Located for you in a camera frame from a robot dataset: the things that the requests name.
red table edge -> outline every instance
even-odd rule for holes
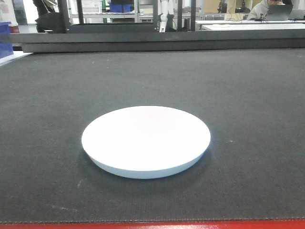
[[[120,223],[0,223],[0,229],[305,229],[305,219]]]

white table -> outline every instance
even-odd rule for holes
[[[196,30],[201,30],[204,25],[213,25],[213,24],[229,24],[229,25],[267,25],[267,24],[303,24],[305,21],[196,21]]]
[[[305,29],[305,24],[214,24],[202,25],[202,30],[207,31],[235,31],[235,30],[287,30]]]

black felt surface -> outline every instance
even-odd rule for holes
[[[305,50],[32,54],[0,67],[0,222],[305,217]],[[202,119],[177,175],[134,180],[86,156],[85,127],[137,105]]]

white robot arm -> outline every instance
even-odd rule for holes
[[[168,14],[173,15],[173,0],[158,0],[158,15],[161,15],[159,32],[165,32]]]

blue storage box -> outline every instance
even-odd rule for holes
[[[9,21],[0,22],[0,34],[10,34]],[[11,43],[1,43],[0,41],[0,58],[13,55],[13,46]]]
[[[122,12],[122,4],[109,4],[110,5],[110,12]],[[123,4],[123,11],[130,12],[131,11],[131,4]]]

